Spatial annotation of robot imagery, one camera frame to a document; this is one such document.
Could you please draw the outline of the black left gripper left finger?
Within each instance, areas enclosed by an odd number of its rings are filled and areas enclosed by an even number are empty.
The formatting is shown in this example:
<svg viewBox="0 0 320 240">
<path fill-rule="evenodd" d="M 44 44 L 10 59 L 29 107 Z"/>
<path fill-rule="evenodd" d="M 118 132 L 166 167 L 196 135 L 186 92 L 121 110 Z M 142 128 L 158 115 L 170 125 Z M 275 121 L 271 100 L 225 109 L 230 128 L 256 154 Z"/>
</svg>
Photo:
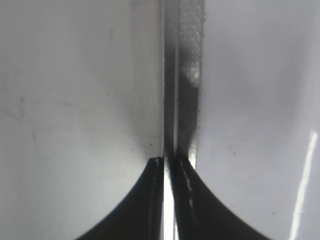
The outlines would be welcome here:
<svg viewBox="0 0 320 240">
<path fill-rule="evenodd" d="M 163 159 L 153 157 L 123 200 L 80 240 L 158 240 L 163 206 Z"/>
</svg>

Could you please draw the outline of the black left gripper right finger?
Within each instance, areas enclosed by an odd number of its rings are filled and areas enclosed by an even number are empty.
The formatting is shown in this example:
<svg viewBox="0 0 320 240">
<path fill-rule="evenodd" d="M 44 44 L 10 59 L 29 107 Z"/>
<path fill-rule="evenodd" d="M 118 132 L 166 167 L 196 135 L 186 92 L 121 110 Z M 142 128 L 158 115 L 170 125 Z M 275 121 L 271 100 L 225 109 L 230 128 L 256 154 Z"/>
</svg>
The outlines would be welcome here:
<svg viewBox="0 0 320 240">
<path fill-rule="evenodd" d="M 186 155 L 166 150 L 164 157 L 173 197 L 173 217 L 180 240 L 267 239 L 210 191 Z"/>
</svg>

